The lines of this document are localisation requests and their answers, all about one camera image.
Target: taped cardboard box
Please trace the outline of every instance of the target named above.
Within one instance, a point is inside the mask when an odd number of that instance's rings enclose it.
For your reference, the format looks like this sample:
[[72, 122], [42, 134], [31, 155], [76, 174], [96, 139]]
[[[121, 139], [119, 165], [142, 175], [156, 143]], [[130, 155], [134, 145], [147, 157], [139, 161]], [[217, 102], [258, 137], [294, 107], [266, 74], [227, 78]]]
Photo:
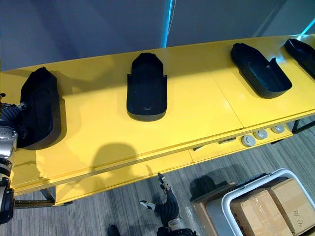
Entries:
[[315, 226], [315, 211], [295, 179], [275, 180], [263, 189], [269, 191], [293, 235], [298, 236]]
[[232, 213], [246, 236], [290, 236], [276, 204], [267, 190], [256, 189], [234, 199]]

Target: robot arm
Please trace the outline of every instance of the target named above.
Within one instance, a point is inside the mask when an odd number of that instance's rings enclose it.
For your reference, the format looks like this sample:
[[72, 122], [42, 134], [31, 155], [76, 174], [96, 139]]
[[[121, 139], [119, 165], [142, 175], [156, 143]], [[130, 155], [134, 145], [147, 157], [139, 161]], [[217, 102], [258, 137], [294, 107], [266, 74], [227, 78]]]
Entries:
[[14, 190], [10, 188], [10, 175], [18, 133], [14, 128], [15, 119], [25, 109], [0, 102], [0, 224], [7, 223], [13, 217]]
[[171, 189], [167, 179], [158, 173], [160, 187], [166, 194], [166, 202], [164, 204], [155, 204], [148, 201], [140, 201], [140, 204], [149, 210], [157, 212], [164, 227], [160, 227], [157, 236], [196, 236], [196, 231], [185, 226], [182, 218], [179, 216], [179, 207], [176, 197]]
[[[5, 93], [0, 93], [0, 100]], [[10, 175], [16, 148], [42, 149], [61, 133], [57, 78], [45, 67], [32, 72], [21, 89], [21, 104], [0, 101], [0, 224], [13, 216]]]

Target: yellow tabletop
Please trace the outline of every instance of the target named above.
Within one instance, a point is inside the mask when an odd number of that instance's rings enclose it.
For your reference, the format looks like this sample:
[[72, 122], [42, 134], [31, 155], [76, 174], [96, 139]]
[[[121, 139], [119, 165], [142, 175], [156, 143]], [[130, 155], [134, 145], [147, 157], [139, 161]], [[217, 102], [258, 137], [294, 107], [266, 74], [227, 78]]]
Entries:
[[[144, 154], [148, 158], [148, 153], [243, 128], [194, 46], [150, 52], [168, 76], [167, 112], [154, 122], [133, 120], [126, 112], [126, 75], [139, 52], [44, 65], [58, 79], [65, 135], [43, 150], [18, 150], [13, 187], [96, 174], [140, 161]], [[18, 103], [23, 82], [40, 66], [2, 72], [3, 101]]]
[[[199, 45], [208, 69], [244, 127], [263, 124], [315, 109], [315, 79], [288, 54], [284, 43], [297, 38], [315, 48], [315, 36], [281, 36], [238, 39]], [[292, 88], [279, 97], [259, 97], [235, 67], [230, 51], [234, 43], [246, 43], [258, 49], [268, 60], [277, 63], [292, 82]]]
[[[153, 122], [126, 112], [126, 75], [140, 52], [45, 64], [58, 79], [63, 133], [43, 150], [18, 150], [16, 193], [115, 170], [315, 113], [315, 80], [282, 48], [290, 37], [252, 38], [149, 50], [168, 76], [166, 115]], [[301, 40], [314, 45], [314, 37]], [[276, 56], [293, 87], [274, 99], [258, 97], [230, 58], [245, 42]], [[18, 103], [29, 74], [43, 65], [1, 73], [3, 102]]]

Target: yellow drawer panel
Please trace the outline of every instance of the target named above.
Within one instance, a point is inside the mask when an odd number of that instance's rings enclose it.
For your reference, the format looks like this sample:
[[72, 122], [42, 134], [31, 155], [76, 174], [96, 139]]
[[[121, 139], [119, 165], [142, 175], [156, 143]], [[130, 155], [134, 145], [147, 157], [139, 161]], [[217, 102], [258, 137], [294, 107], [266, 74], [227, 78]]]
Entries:
[[95, 176], [56, 186], [56, 204], [86, 197], [111, 188], [168, 172], [192, 163], [189, 151], [122, 167]]
[[274, 133], [270, 128], [265, 129], [268, 133], [268, 137], [263, 140], [259, 140], [255, 138], [256, 145], [253, 147], [246, 147], [243, 145], [241, 141], [241, 138], [243, 137], [242, 135], [242, 136], [237, 136], [236, 140], [229, 141], [227, 143], [219, 144], [218, 142], [216, 142], [216, 143], [205, 145], [197, 149], [196, 151], [194, 151], [193, 149], [190, 149], [189, 152], [194, 162], [211, 160], [214, 158], [218, 158], [218, 157], [232, 154], [235, 152], [239, 152], [242, 150], [254, 148], [263, 144], [267, 144], [276, 140], [280, 140], [280, 139], [284, 139], [284, 138], [292, 136], [293, 134], [288, 129], [288, 127], [286, 125], [284, 127], [285, 127], [285, 131], [281, 134]]

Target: black shoe-shaped tray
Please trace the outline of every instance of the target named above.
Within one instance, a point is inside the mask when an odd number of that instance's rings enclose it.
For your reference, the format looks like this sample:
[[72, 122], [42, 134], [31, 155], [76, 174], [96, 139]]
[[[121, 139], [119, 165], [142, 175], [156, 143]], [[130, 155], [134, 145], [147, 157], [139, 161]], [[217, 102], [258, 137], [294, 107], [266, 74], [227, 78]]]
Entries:
[[163, 63], [153, 53], [141, 53], [127, 75], [127, 113], [133, 119], [154, 121], [167, 109], [167, 77]]
[[18, 148], [46, 148], [61, 133], [61, 114], [57, 78], [45, 67], [32, 72], [21, 89], [22, 112]]
[[231, 56], [241, 74], [261, 97], [278, 97], [292, 87], [276, 58], [268, 61], [259, 50], [244, 43], [234, 44]]
[[297, 39], [290, 38], [284, 44], [285, 49], [315, 79], [315, 49]]

